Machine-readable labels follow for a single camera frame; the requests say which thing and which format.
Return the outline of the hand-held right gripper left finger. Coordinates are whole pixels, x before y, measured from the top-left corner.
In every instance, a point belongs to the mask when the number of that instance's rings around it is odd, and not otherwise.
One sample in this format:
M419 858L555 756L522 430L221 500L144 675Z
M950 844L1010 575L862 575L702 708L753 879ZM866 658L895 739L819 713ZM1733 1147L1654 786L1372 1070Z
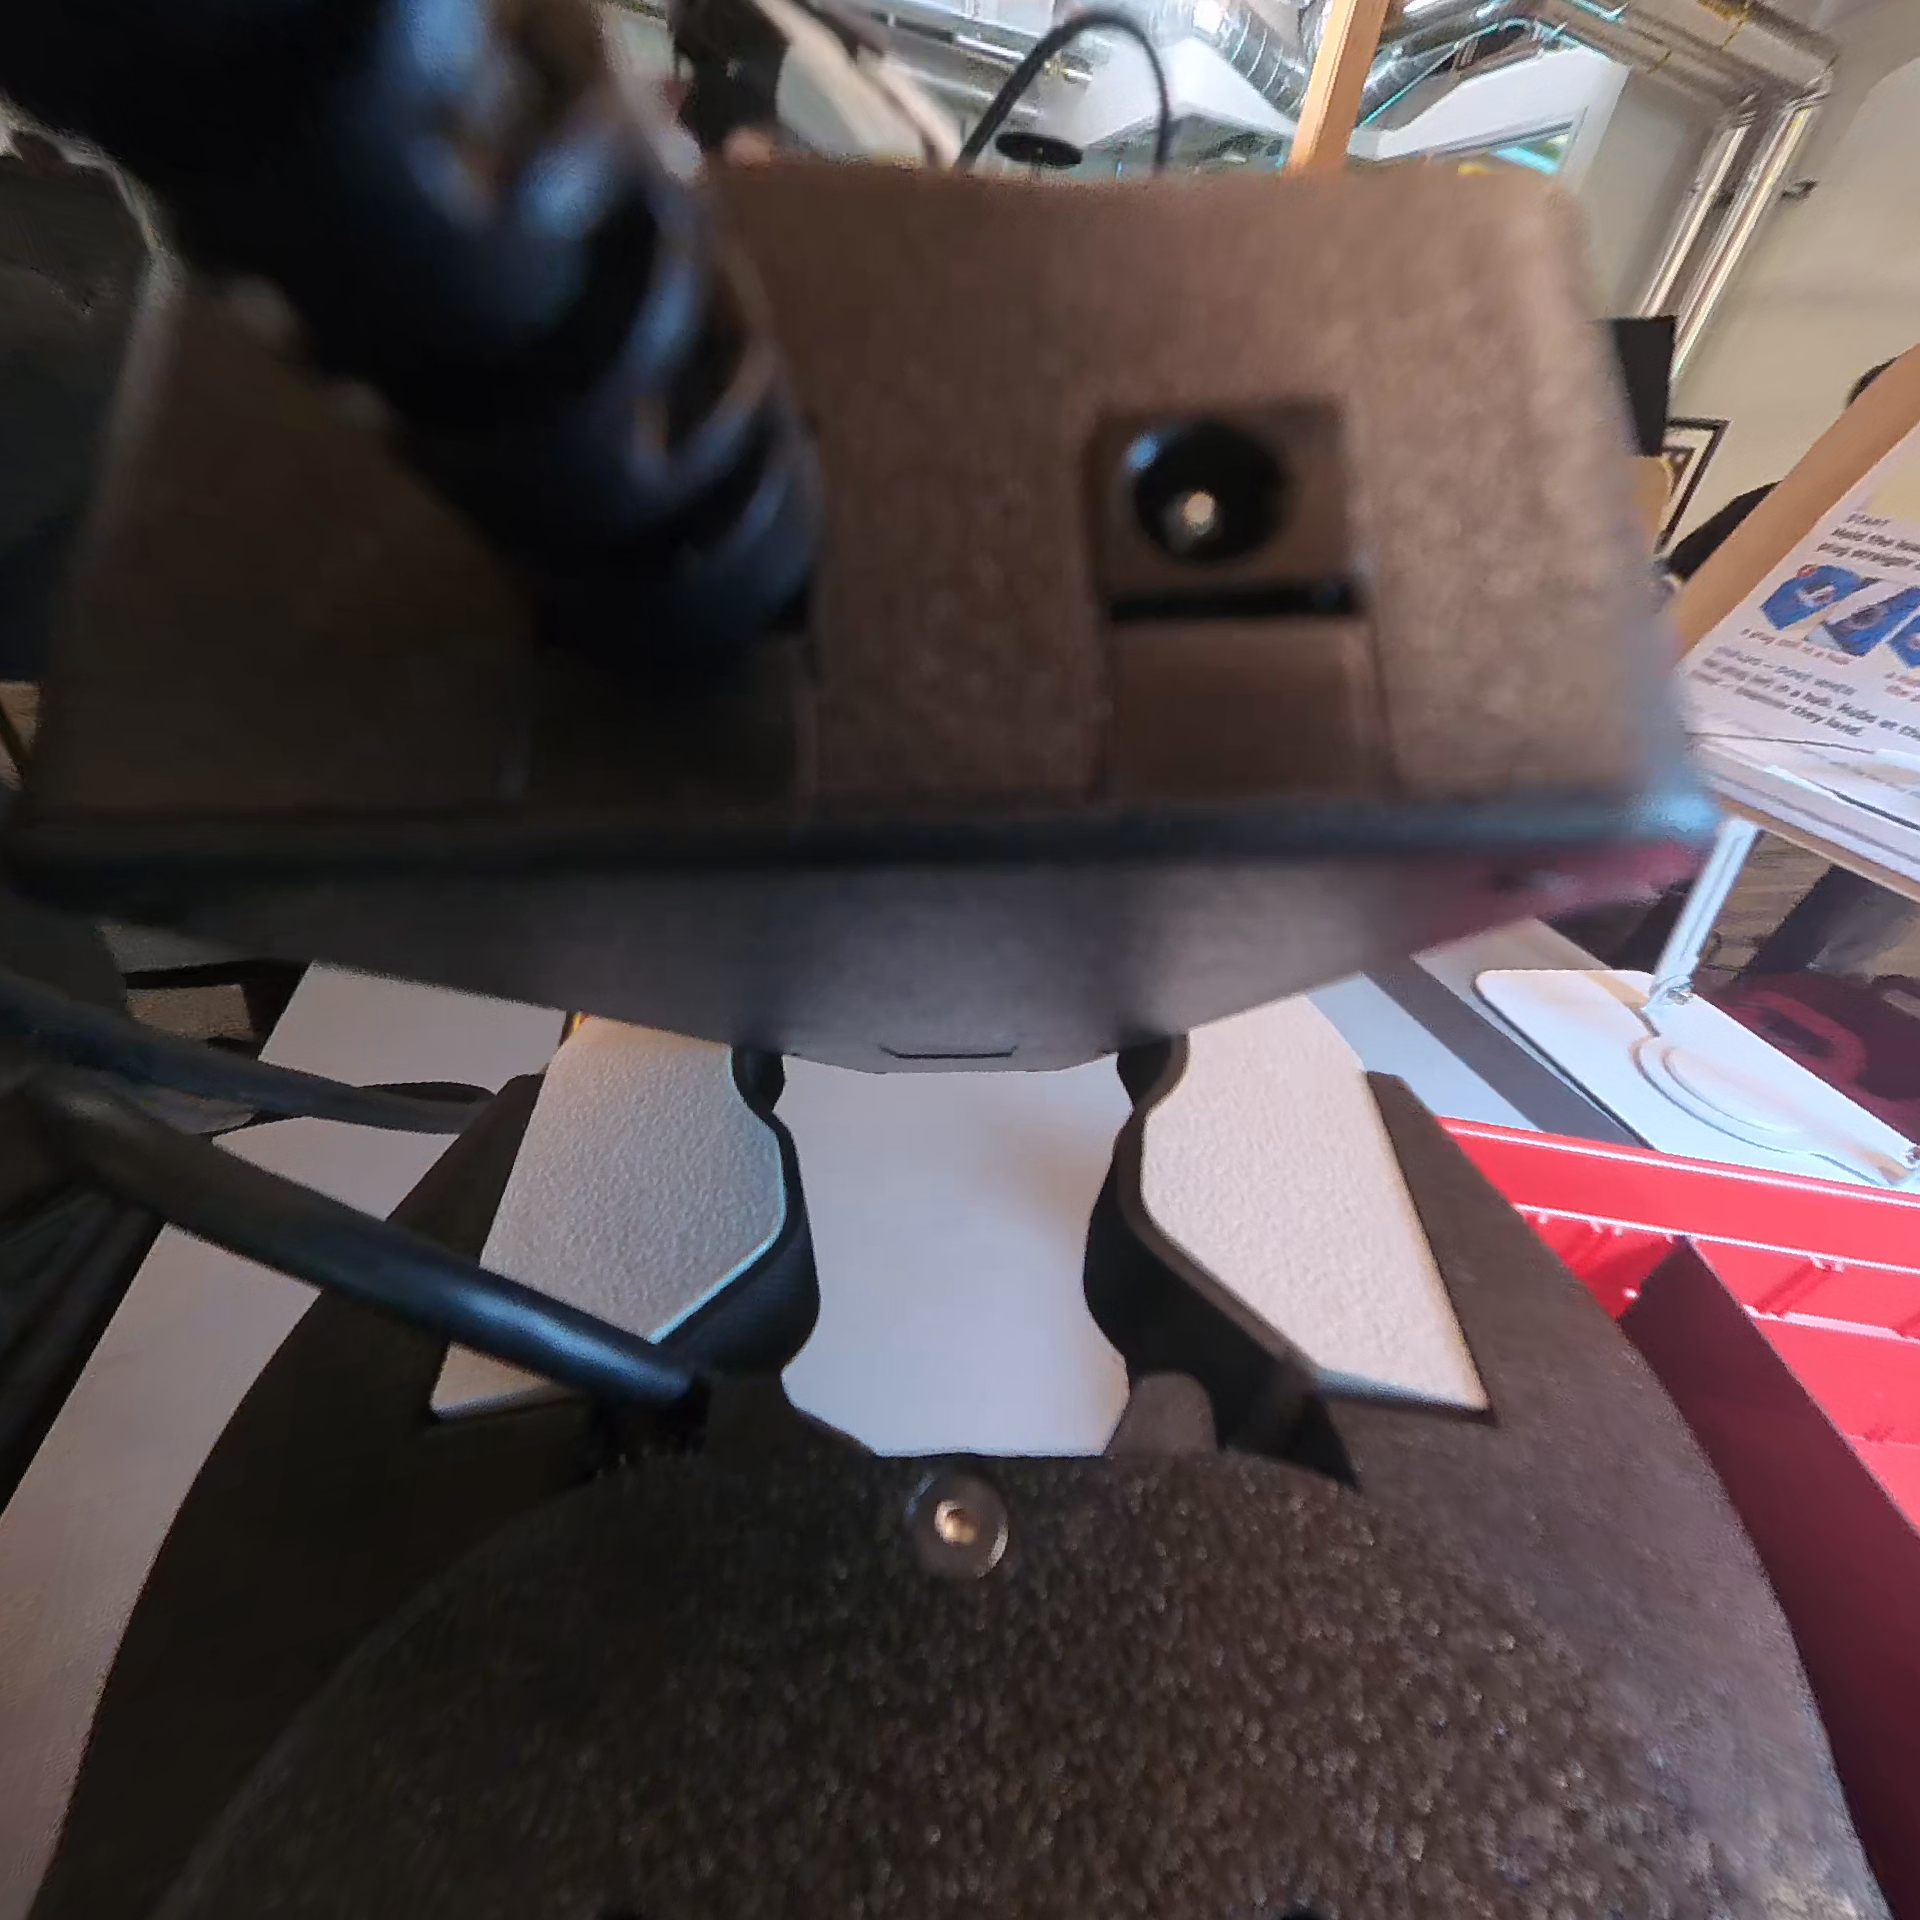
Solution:
M777 1376L819 1318L785 1066L585 1019L544 1072L478 1261L728 1376Z

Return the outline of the long black usb hub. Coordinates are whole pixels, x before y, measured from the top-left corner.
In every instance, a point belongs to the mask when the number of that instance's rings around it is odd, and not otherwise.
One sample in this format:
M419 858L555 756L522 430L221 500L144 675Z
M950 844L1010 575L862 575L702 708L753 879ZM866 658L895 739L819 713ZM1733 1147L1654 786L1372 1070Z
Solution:
M1365 169L715 187L822 535L594 658L204 294L129 366L13 885L862 1072L1069 1070L1714 825L1576 204Z

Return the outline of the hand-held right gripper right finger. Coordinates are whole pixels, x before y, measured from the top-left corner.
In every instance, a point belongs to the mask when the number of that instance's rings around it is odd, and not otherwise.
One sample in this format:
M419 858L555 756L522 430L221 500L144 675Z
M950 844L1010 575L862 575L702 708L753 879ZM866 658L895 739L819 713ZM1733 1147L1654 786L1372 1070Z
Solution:
M1373 1080L1303 995L1123 1047L1083 1291L1108 1460L1245 1453L1355 1485L1346 1410L1490 1423Z

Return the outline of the red plastic bin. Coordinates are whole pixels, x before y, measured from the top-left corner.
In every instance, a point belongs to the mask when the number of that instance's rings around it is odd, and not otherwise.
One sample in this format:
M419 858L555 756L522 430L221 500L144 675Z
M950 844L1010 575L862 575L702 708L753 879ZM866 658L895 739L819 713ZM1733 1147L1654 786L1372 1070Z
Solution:
M1764 1318L1914 1343L1917 1404L1914 1200L1463 1119L1445 1131L1620 1331L1646 1279L1691 1242ZM1917 1624L1908 1658L1879 1634L1782 1612L1867 1864L1893 1915L1917 1915Z

